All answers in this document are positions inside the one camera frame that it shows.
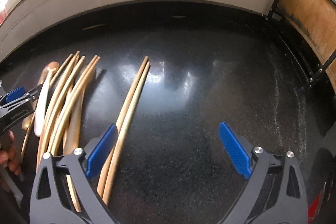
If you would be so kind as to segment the person's left hand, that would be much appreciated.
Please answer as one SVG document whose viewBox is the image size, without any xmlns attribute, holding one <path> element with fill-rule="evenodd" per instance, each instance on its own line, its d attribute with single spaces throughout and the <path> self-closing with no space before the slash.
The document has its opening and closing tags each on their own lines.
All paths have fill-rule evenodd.
<svg viewBox="0 0 336 224">
<path fill-rule="evenodd" d="M 1 150 L 1 166 L 7 165 L 8 169 L 16 176 L 21 173 L 21 160 L 19 159 L 18 150 L 15 147 L 15 137 L 12 131 L 9 131 L 10 147 L 8 150 Z"/>
</svg>

